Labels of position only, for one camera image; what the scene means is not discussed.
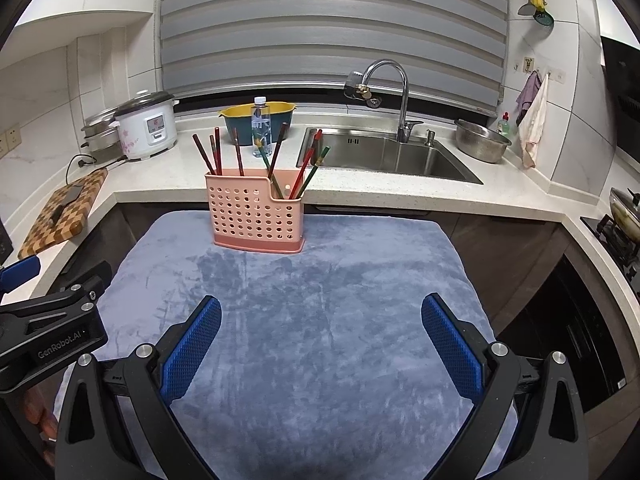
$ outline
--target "pot lid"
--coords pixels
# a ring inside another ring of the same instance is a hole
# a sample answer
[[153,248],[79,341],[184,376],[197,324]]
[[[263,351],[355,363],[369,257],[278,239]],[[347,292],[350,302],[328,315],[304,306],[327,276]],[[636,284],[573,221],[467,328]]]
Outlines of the pot lid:
[[629,213],[635,216],[638,222],[640,222],[640,193],[634,193],[629,188],[627,188],[627,190],[631,193],[631,196],[615,188],[611,188],[611,193],[620,200]]
[[82,131],[85,131],[87,128],[91,126],[95,126],[98,123],[111,122],[113,121],[113,116],[116,113],[118,107],[107,108],[106,110],[101,111],[99,114],[95,114],[94,116],[89,117],[84,120],[84,127]]
[[115,116],[119,117],[132,112],[137,112],[138,110],[143,110],[144,108],[164,103],[165,101],[169,101],[173,98],[174,96],[169,94],[169,92],[149,92],[147,90],[143,90],[142,92],[138,92],[133,99],[121,104],[116,110]]

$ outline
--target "chopsticks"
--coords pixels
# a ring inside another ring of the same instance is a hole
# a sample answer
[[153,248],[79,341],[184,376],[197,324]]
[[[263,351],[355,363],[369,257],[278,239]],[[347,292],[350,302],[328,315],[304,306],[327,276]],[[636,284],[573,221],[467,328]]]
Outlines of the chopsticks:
[[278,158],[278,153],[280,153],[280,147],[282,145],[282,141],[284,140],[284,136],[289,129],[289,125],[287,123],[282,123],[280,127],[280,133],[278,134],[278,141],[276,142],[276,149],[273,151],[273,159],[271,160],[271,167],[269,168],[269,174],[267,178],[271,180],[271,175],[273,174],[273,168],[276,167],[276,159]]
[[293,197],[295,197],[296,189],[300,185],[300,182],[302,182],[302,178],[305,176],[306,165],[309,163],[309,161],[311,160],[311,157],[314,154],[314,151],[315,151],[314,143],[315,143],[316,140],[320,140],[321,136],[322,136],[322,130],[319,129],[318,131],[316,131],[316,134],[314,135],[314,140],[311,143],[311,146],[309,147],[308,150],[306,150],[305,160],[303,161],[302,166],[300,166],[300,172],[298,173],[298,177],[296,178],[296,183],[291,188],[291,193],[289,195],[289,200],[293,200]]
[[213,166],[211,165],[211,161],[209,160],[207,153],[204,151],[204,148],[202,147],[202,143],[200,142],[200,139],[196,134],[193,134],[192,137],[193,137],[193,142],[195,142],[196,146],[198,147],[198,151],[200,152],[200,155],[202,156],[204,163],[207,165],[207,168],[209,168],[209,173],[211,173],[212,175],[216,175],[217,173],[213,171]]
[[313,168],[311,169],[311,173],[309,173],[309,176],[306,178],[305,183],[300,188],[300,191],[298,192],[298,195],[296,196],[296,200],[299,199],[302,196],[302,194],[305,192],[306,186],[308,186],[309,183],[311,182],[311,179],[316,174],[316,171],[318,170],[318,167],[322,164],[322,161],[326,157],[326,154],[329,153],[330,149],[331,149],[331,146],[326,146],[324,148],[324,150],[322,150],[322,153],[318,157],[318,160],[316,160],[316,162],[314,163]]
[[258,137],[255,137],[254,143],[258,148],[258,150],[260,151],[260,154],[262,155],[262,160],[264,161],[264,165],[267,167],[267,171],[271,173],[270,180],[271,180],[271,183],[273,184],[273,187],[276,189],[278,198],[281,200],[284,199],[284,196],[282,195],[282,191],[280,190],[280,186],[278,185],[278,181],[276,180],[276,176],[271,171],[271,166],[269,165],[269,159],[267,158],[267,154],[264,151],[264,148],[262,147],[262,141]]
[[[234,144],[236,145],[236,156],[238,157],[238,170],[240,170],[240,176],[244,176],[244,169],[242,168],[242,155],[240,153],[240,141],[238,140],[238,130],[234,128],[233,132]],[[276,157],[273,156],[273,163],[275,164]]]
[[220,152],[220,128],[219,127],[215,127],[213,129],[214,133],[216,134],[216,156],[217,156],[217,164],[218,164],[218,171],[220,172],[219,174],[222,175],[222,153]]
[[213,154],[213,163],[216,165],[216,174],[218,176],[222,175],[222,167],[218,165],[218,150],[216,149],[216,139],[213,135],[209,136],[209,142],[211,143],[211,152]]
[[[283,123],[282,126],[280,127],[280,133],[278,134],[278,140],[276,142],[276,147],[275,147],[275,150],[273,152],[273,160],[272,160],[271,164],[269,163],[269,159],[267,158],[267,154],[264,151],[264,146],[262,144],[262,140],[257,138],[257,137],[254,138],[254,144],[256,145],[258,150],[260,151],[260,155],[262,156],[262,160],[264,162],[264,165],[267,168],[267,178],[273,184],[273,187],[275,188],[276,193],[278,194],[278,198],[280,200],[283,200],[284,196],[282,194],[282,190],[280,189],[280,185],[278,184],[276,176],[273,174],[273,170],[275,168],[275,164],[276,164],[276,160],[278,158],[278,154],[280,153],[280,147],[282,146],[282,141],[284,140],[285,134],[287,133],[288,129],[289,129],[289,125],[287,123]],[[318,171],[318,168],[320,166],[322,166],[322,163],[324,162],[324,158],[326,157],[327,153],[329,153],[329,150],[331,149],[331,147],[330,146],[325,146],[324,149],[322,150],[322,153],[320,153],[320,155],[316,159],[315,163],[313,164],[313,167],[312,167],[311,172],[309,173],[308,177],[305,179],[304,183],[300,187],[300,190],[298,190],[298,186],[300,186],[300,182],[302,181],[303,177],[305,176],[306,167],[308,166],[308,164],[309,164],[309,162],[311,160],[311,157],[313,156],[313,154],[315,152],[315,147],[314,147],[315,141],[318,141],[321,136],[322,136],[322,130],[319,129],[314,134],[314,138],[313,138],[313,141],[311,143],[311,146],[309,147],[308,150],[306,150],[305,158],[304,158],[304,161],[302,163],[302,167],[300,168],[300,172],[298,173],[298,176],[296,178],[295,184],[293,185],[293,188],[291,189],[291,193],[289,195],[289,200],[293,200],[294,197],[295,197],[296,200],[298,200],[298,199],[300,199],[300,197],[302,197],[302,194],[305,192],[305,189],[307,188],[307,186],[311,182],[311,179],[316,174],[316,171]],[[209,169],[209,173],[212,174],[212,175],[222,176],[222,157],[221,157],[221,150],[220,150],[220,129],[219,128],[215,128],[214,129],[214,133],[209,136],[209,142],[211,143],[211,151],[212,151],[212,155],[213,155],[213,161],[214,161],[214,164],[215,164],[215,169],[212,166],[211,161],[209,160],[209,157],[207,156],[207,153],[205,152],[204,147],[202,146],[202,143],[200,142],[200,139],[198,138],[197,134],[193,134],[192,137],[193,137],[193,142],[195,142],[196,147],[197,147],[198,151],[200,152],[200,156],[202,157],[202,160],[204,160],[205,164],[207,165],[207,168]],[[238,138],[238,131],[235,128],[233,129],[233,132],[231,133],[231,137],[232,137],[234,146],[236,147],[236,156],[238,157],[239,173],[240,173],[240,176],[244,176],[244,168],[242,166],[242,155],[241,155],[241,151],[240,151],[240,143],[239,143],[239,138]]]

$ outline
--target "blue gripper pad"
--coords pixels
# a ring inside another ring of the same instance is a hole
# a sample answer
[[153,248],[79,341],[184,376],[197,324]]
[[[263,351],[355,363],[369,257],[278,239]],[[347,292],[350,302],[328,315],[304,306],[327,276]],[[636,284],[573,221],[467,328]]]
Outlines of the blue gripper pad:
[[433,295],[422,302],[422,325],[460,396],[477,404],[483,393],[481,364]]
[[15,290],[40,273],[40,259],[33,255],[0,270],[0,294]]
[[220,322],[220,302],[211,298],[162,367],[160,395],[167,405],[175,399],[180,399],[187,392],[204,355],[220,329]]

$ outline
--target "green chopsticks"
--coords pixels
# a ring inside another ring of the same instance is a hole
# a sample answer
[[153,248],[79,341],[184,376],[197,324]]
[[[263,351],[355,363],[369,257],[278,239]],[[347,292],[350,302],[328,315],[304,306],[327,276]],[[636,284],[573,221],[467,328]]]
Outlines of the green chopsticks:
[[[260,154],[262,155],[262,160],[264,161],[264,165],[267,167],[267,171],[270,171],[271,167],[269,165],[269,159],[267,158],[267,154],[265,153],[264,148],[262,147],[262,141],[258,137],[254,137],[254,144],[256,148],[258,148],[258,150],[260,151]],[[284,196],[282,195],[282,191],[280,190],[280,186],[278,186],[278,181],[276,180],[276,176],[273,173],[271,173],[271,183],[273,184],[273,187],[276,189],[278,198],[281,200],[284,199]]]
[[309,183],[311,182],[311,179],[314,177],[314,175],[316,174],[316,171],[318,170],[318,166],[322,165],[322,161],[326,157],[326,154],[329,153],[330,149],[331,149],[331,146],[326,146],[324,150],[322,150],[322,153],[320,154],[318,159],[315,161],[313,168],[311,168],[311,173],[309,173],[309,176],[306,178],[305,183],[302,185],[302,187],[300,188],[300,191],[296,195],[296,200],[299,199],[302,196],[302,194],[305,192],[306,186],[308,186]]

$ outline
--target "white countertop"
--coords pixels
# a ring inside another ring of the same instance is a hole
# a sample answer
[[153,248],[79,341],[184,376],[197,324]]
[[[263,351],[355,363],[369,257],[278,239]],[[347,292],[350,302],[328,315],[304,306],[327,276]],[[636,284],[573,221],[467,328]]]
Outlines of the white countertop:
[[[336,113],[331,108],[299,108],[294,114],[295,124],[282,143],[277,167],[296,167],[308,126],[368,126],[393,131],[397,124],[397,116],[381,114],[381,118],[373,119],[366,114]],[[78,245],[117,202],[206,202],[206,167],[190,137],[198,133],[203,144],[208,146],[208,137],[214,126],[220,126],[222,131],[223,166],[237,167],[235,149],[226,136],[222,118],[218,118],[217,114],[179,118],[177,144],[148,160],[128,162],[110,169],[89,214],[86,232],[40,253],[40,275],[5,295],[2,302],[13,303],[45,294]],[[428,126],[436,131],[436,140],[459,158],[483,182],[482,186],[423,176],[321,168],[305,192],[305,201],[318,205],[435,210],[560,222],[583,248],[609,286],[640,352],[638,300],[612,258],[580,220],[580,216],[601,218],[607,211],[598,209],[598,206],[546,194],[505,159],[498,164],[486,164],[465,155],[456,148],[452,139],[452,124],[429,123]],[[417,135],[423,134],[425,129],[426,125],[417,126]],[[254,158],[251,151],[251,147],[242,148],[244,166],[263,168],[262,160]],[[16,246],[24,240],[44,200],[35,205],[11,232]]]

